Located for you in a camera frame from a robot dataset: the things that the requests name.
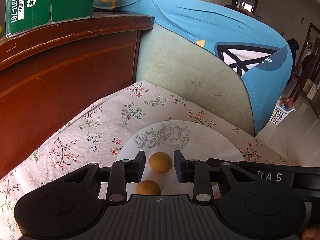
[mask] silver screw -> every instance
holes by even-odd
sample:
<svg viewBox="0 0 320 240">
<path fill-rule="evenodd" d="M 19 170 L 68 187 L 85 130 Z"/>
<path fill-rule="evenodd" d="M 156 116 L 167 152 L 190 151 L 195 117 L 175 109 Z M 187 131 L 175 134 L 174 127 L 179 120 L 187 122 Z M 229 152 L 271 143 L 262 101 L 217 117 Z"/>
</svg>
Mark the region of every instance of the silver screw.
<svg viewBox="0 0 320 240">
<path fill-rule="evenodd" d="M 112 194 L 109 196 L 109 200 L 113 202 L 119 202 L 124 199 L 124 196 L 121 194 Z"/>
<path fill-rule="evenodd" d="M 211 200 L 211 197 L 208 194 L 199 194 L 196 196 L 196 199 L 201 202 L 207 202 Z"/>
</svg>

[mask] black device with lettering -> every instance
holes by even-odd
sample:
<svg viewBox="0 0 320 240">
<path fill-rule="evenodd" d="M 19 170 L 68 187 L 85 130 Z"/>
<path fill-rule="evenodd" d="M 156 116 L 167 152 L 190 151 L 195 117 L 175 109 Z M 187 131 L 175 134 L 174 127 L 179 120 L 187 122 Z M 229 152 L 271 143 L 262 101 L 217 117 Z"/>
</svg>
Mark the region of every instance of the black device with lettering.
<svg viewBox="0 0 320 240">
<path fill-rule="evenodd" d="M 194 184 L 192 199 L 131 195 L 128 200 L 126 183 L 141 181 L 145 162 L 140 151 L 133 161 L 117 161 L 111 167 L 89 163 L 24 195 L 14 209 L 21 239 L 298 240 L 306 216 L 303 198 L 317 199 L 293 189 L 309 181 L 303 174 L 317 177 L 318 171 L 305 168 L 299 173 L 299 167 L 215 159 L 188 161 L 177 150 L 177 179 Z M 214 199 L 212 181 L 218 182 L 222 198 Z M 102 182 L 108 182 L 105 199 L 98 198 Z"/>
</svg>

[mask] green cardboard box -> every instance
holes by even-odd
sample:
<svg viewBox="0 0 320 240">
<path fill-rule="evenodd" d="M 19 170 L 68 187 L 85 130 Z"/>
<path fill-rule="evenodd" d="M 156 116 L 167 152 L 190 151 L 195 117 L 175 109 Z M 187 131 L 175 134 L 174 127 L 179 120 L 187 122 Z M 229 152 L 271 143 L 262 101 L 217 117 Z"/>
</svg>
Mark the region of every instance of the green cardboard box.
<svg viewBox="0 0 320 240">
<path fill-rule="evenodd" d="M 7 0 L 6 35 L 55 22 L 92 16 L 93 0 Z"/>
</svg>

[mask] blue fabric with cartoon print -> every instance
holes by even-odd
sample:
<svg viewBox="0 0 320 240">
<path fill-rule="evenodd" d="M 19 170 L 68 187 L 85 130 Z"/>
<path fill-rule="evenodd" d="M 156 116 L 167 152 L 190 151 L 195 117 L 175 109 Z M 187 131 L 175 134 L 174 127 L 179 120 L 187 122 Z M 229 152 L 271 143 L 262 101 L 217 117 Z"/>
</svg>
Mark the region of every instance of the blue fabric with cartoon print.
<svg viewBox="0 0 320 240">
<path fill-rule="evenodd" d="M 94 7 L 153 16 L 157 24 L 210 51 L 241 76 L 256 134 L 269 121 L 292 67 L 287 42 L 271 27 L 200 0 L 94 0 Z"/>
</svg>

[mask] wooden headboard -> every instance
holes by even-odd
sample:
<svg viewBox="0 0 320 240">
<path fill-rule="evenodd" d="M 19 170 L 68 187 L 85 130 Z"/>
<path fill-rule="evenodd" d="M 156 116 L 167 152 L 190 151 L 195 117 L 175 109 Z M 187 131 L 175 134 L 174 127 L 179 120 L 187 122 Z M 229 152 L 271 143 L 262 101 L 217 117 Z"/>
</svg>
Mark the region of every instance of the wooden headboard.
<svg viewBox="0 0 320 240">
<path fill-rule="evenodd" d="M 0 40 L 0 178 L 90 104 L 135 82 L 153 18 L 94 13 Z"/>
</svg>

